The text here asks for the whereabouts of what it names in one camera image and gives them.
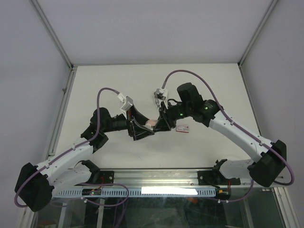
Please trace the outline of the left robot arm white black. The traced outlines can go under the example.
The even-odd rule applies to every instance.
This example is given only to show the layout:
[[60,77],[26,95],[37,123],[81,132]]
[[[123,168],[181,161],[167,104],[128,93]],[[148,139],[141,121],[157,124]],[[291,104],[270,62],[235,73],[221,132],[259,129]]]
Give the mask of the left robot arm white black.
[[21,168],[15,187],[15,204],[37,212],[58,193],[72,186],[108,184],[100,168],[89,160],[108,141],[106,133],[127,130],[134,140],[139,140],[154,134],[156,123],[139,113],[133,105],[114,117],[106,108],[97,108],[89,126],[69,149],[37,165],[29,162]]

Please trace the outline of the pink white mini stapler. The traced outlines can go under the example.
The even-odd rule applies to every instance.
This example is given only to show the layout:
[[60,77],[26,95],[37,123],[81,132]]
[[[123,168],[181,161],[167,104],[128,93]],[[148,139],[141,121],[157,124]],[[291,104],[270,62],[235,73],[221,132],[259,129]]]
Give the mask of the pink white mini stapler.
[[152,119],[149,119],[146,123],[145,123],[145,127],[148,128],[148,129],[151,129],[153,130],[157,124],[158,120],[152,120]]

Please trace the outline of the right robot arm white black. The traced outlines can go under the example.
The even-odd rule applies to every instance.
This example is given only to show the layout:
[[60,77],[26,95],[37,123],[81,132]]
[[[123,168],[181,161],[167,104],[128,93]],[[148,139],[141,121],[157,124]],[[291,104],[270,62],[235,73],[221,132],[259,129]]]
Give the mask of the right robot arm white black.
[[159,108],[159,118],[154,132],[169,131],[176,127],[179,119],[192,117],[194,121],[209,127],[239,146],[250,158],[232,161],[222,159],[213,167],[213,180],[223,184],[228,179],[253,179],[263,187],[275,183],[276,178],[285,168],[287,159],[286,144],[281,140],[272,142],[254,134],[241,124],[226,117],[219,105],[212,99],[204,100],[195,85],[185,83],[177,88],[180,101],[171,105],[167,99],[166,89],[154,92],[155,102]]

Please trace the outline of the red white staple box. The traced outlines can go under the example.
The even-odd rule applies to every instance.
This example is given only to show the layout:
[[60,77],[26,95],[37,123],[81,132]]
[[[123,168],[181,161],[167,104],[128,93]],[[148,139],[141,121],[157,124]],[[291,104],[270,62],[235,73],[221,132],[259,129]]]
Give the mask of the red white staple box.
[[176,131],[181,133],[189,133],[189,126],[188,125],[182,125],[178,124],[176,126]]

